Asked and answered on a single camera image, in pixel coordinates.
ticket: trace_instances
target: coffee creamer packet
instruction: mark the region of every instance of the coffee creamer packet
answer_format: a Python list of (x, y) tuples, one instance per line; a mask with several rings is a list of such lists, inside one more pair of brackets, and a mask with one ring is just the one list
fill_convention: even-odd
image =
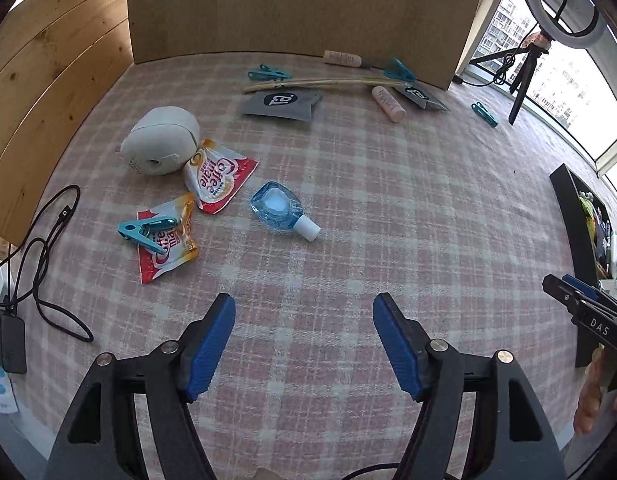
[(214, 215), (228, 204), (257, 164), (252, 158), (206, 139), (182, 171), (198, 207)]
[(140, 280), (146, 284), (157, 276), (179, 267), (181, 264), (195, 258), (199, 249), (191, 238), (191, 214), (195, 209), (195, 197), (192, 193), (152, 207), (147, 211), (138, 211), (138, 220), (154, 216), (169, 215), (178, 219), (172, 229), (150, 233), (150, 237), (160, 247), (166, 249), (166, 254), (153, 254), (138, 245), (140, 257)]

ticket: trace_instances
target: black power adapter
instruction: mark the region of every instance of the black power adapter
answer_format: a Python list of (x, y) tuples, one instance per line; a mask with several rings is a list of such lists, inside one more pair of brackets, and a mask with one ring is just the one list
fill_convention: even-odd
[[(61, 196), (70, 190), (75, 192), (75, 199), (71, 205), (64, 206), (48, 235), (45, 238), (37, 236), (27, 243), (32, 230), (44, 212)], [(40, 285), (42, 284), (42, 281), (46, 276), (46, 272), (48, 271), (48, 261), (50, 259), (51, 249), (62, 234), (63, 230), (66, 228), (68, 221), (73, 217), (77, 203), (79, 202), (79, 197), (80, 189), (76, 184), (66, 186), (56, 193), (55, 196), (48, 200), (48, 202), (45, 203), (42, 209), (40, 209), (37, 213), (19, 247), (11, 253), (11, 247), (9, 245), (8, 256), (0, 262), (0, 267), (4, 265), (7, 266), (6, 280), (8, 280), (8, 292), (4, 291), (2, 294), (3, 297), (0, 298), (0, 366), (10, 374), (26, 373), (26, 330), (24, 328), (24, 320), (17, 315), (17, 307), (21, 301), (28, 297), (32, 297), (35, 302), (35, 307), (37, 307), (37, 311), (40, 313), (42, 319), (53, 328), (56, 328), (57, 330), (60, 330), (60, 332), (63, 332), (69, 336), (75, 337), (80, 341), (87, 343), (93, 342), (93, 333), (90, 331), (89, 327), (87, 327), (85, 323), (79, 319), (79, 317), (75, 316), (75, 314), (71, 313), (66, 308), (40, 298)], [(18, 288), (22, 277), (22, 268), (24, 266), (26, 256), (28, 256), (29, 250), (35, 244), (39, 244), (42, 247), (38, 257), (35, 274), (32, 279), (32, 285), (28, 291), (18, 295)], [(24, 250), (24, 253), (20, 261), (19, 270), (15, 279), (15, 285), (13, 287), (13, 291), (11, 292), (11, 259), (21, 250)], [(49, 319), (43, 308), (44, 310), (48, 308), (63, 314), (76, 323), (79, 328), (84, 331), (85, 335), (74, 332), (73, 330), (66, 328), (65, 326), (61, 326), (55, 321)]]
[(26, 373), (24, 320), (0, 308), (0, 366), (10, 374)]

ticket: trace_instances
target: cardboard backdrop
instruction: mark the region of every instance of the cardboard backdrop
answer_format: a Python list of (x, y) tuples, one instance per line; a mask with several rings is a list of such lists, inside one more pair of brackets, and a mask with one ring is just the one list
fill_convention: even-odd
[(136, 63), (202, 52), (397, 56), (447, 89), (479, 0), (128, 0)]

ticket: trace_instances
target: table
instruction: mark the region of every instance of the table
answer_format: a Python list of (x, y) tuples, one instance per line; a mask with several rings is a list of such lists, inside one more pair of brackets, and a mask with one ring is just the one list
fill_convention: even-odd
[[(29, 301), (20, 306), (29, 371), (13, 379), (19, 401), (57, 431), (98, 353), (144, 354), (228, 292), (236, 326), (209, 391), (191, 406), (218, 477), (263, 466), (288, 479), (331, 479), (395, 462), (418, 406), (400, 390), (371, 319), (373, 298), (387, 291), (429, 335), (462, 352), (512, 351), (561, 430), (574, 413), (581, 373), (573, 368), (575, 327), (541, 289), (545, 274), (573, 270), (549, 174), (566, 162), (617, 224), (610, 190), (527, 110), (508, 124), (511, 101), (494, 89), (431, 89), (450, 112), (403, 100), (401, 124), (367, 88), (324, 90), (310, 124), (242, 116), (248, 96), (240, 89), (261, 63), (295, 77), (358, 74), (282, 54), (176, 57), (131, 66), (84, 121), (42, 199), (66, 184), (82, 188), (42, 297), (83, 319), (95, 342), (52, 329)], [(499, 118), (497, 128), (472, 112), (477, 100)], [(164, 105), (191, 111), (202, 139), (260, 165), (218, 215), (195, 212), (200, 256), (140, 285), (136, 248), (116, 226), (186, 188), (179, 173), (135, 174), (115, 148), (139, 118)], [(316, 241), (275, 234), (250, 212), (250, 197), (268, 180), (298, 194), (322, 226)], [(160, 478), (145, 402), (138, 403), (147, 467)], [(466, 396), (450, 464), (456, 475), (470, 404)]]

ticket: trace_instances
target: wooden stick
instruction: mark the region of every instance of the wooden stick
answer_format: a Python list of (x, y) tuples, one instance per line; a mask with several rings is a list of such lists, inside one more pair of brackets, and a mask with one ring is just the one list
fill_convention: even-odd
[(386, 79), (382, 77), (362, 77), (359, 79), (286, 79), (284, 81), (266, 81), (257, 83), (244, 88), (244, 93), (256, 92), (258, 90), (275, 90), (277, 88), (292, 88), (295, 86), (336, 86), (336, 85), (371, 85), (371, 86), (390, 86), (392, 88), (404, 88), (408, 83), (397, 79)]

